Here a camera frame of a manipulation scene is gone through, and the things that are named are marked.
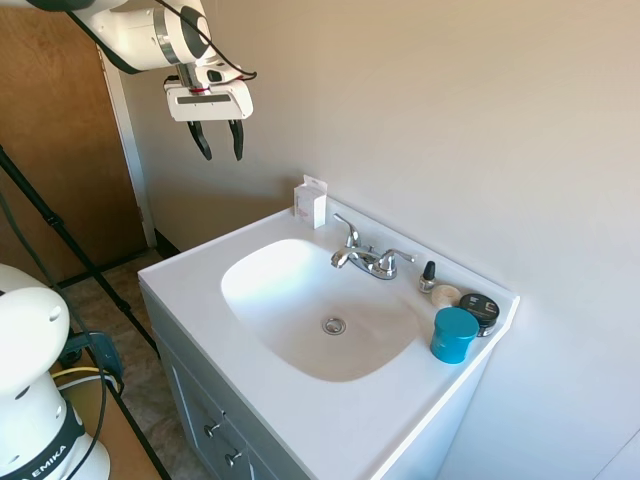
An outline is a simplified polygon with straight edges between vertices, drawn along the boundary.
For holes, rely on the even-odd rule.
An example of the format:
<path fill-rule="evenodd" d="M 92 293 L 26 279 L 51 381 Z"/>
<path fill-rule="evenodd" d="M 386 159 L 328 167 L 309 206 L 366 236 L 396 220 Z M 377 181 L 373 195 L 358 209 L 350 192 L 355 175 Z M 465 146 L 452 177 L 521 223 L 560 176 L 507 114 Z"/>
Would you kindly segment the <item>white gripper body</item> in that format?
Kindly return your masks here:
<path fill-rule="evenodd" d="M 201 94 L 179 84 L 167 84 L 170 114 L 177 122 L 244 120 L 252 115 L 252 99 L 247 84 L 234 80 L 213 85 Z"/>

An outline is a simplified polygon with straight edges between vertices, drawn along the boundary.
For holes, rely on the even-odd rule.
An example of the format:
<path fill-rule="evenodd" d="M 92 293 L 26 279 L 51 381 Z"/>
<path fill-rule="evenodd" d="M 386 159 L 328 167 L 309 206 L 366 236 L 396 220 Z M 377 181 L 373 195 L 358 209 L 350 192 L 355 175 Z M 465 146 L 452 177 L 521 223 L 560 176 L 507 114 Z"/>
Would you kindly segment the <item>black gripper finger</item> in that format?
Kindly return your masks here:
<path fill-rule="evenodd" d="M 244 155 L 244 127 L 239 119 L 229 120 L 229 128 L 233 139 L 233 151 L 237 161 L 241 161 Z"/>
<path fill-rule="evenodd" d="M 211 149 L 205 138 L 201 123 L 199 121 L 188 121 L 187 126 L 200 153 L 203 155 L 203 157 L 207 161 L 211 161 L 212 160 Z"/>

